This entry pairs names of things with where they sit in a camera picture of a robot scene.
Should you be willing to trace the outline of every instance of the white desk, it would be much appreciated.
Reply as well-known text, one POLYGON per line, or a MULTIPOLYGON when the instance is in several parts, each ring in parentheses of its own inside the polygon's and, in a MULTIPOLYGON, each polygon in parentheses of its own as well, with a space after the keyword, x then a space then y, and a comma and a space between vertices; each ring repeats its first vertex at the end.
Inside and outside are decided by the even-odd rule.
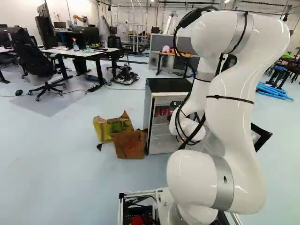
POLYGON ((82 50, 75 52, 74 49, 60 50, 60 49, 55 49, 55 48, 41 50, 41 52, 43 52, 43 53, 56 53, 56 54, 61 54, 61 55, 74 56, 74 57, 83 57, 83 58, 87 58, 87 57, 90 57, 90 56, 99 55, 99 54, 103 53, 103 52, 86 53, 86 52, 83 52, 82 50))
POLYGON ((13 48, 0 48, 0 53, 10 53, 13 52, 13 48))
MULTIPOLYGON (((71 50, 59 50, 59 49, 47 49, 47 50, 41 50, 42 53, 49 53, 49 54, 60 54, 60 55, 65 55, 69 58, 73 59, 78 59, 78 60, 91 60, 96 63, 96 68, 97 68, 97 76, 98 76, 98 81, 100 86, 102 86, 105 83, 105 79, 103 78, 102 75, 102 70, 101 70, 101 65, 100 65, 100 59, 103 57, 111 57, 112 58, 112 74, 116 76, 116 68, 117 68, 117 60, 118 60, 118 55, 117 52, 120 51, 121 49, 119 48, 108 48, 106 51, 95 51, 94 53, 87 53, 83 52, 82 50, 75 52, 73 49, 71 50)), ((59 63, 60 63, 60 68, 62 70, 63 78, 59 79, 53 83, 58 83, 64 80, 69 79, 70 77, 67 77, 67 73, 65 72, 66 68, 63 63, 62 57, 58 57, 59 63)))

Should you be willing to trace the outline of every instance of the yellow bag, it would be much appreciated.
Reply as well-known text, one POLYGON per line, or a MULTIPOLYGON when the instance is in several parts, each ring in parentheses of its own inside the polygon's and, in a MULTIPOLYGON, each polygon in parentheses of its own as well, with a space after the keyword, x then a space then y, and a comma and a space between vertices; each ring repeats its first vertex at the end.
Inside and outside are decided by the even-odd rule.
POLYGON ((96 116, 93 124, 101 144, 112 142, 115 133, 133 131, 131 120, 125 111, 120 117, 109 120, 96 116))

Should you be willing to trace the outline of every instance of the red can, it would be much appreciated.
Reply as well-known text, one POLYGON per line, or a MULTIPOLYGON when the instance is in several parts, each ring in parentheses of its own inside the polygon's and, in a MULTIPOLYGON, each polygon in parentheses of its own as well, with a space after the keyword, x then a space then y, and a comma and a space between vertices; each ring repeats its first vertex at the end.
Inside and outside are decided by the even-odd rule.
POLYGON ((165 108, 161 108, 159 114, 161 116, 164 116, 165 115, 165 108))

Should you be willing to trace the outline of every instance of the red component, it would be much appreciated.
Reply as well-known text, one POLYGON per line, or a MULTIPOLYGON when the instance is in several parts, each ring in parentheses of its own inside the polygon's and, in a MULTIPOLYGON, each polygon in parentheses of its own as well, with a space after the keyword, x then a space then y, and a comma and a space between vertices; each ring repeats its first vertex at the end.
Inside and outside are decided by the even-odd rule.
POLYGON ((131 217, 131 224, 132 225, 143 225, 143 219, 141 216, 131 217))
POLYGON ((165 108, 161 108, 159 114, 161 116, 164 116, 165 115, 165 108))

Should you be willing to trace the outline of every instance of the orange object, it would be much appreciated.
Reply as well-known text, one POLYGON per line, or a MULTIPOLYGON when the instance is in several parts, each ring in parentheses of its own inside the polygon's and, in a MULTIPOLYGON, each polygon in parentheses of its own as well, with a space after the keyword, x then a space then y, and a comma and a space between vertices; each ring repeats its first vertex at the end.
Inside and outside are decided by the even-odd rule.
MULTIPOLYGON (((175 56, 175 53, 172 53, 172 52, 158 52, 159 55, 173 55, 175 56)), ((184 57, 184 58, 192 58, 192 54, 191 53, 181 53, 181 55, 184 57)))

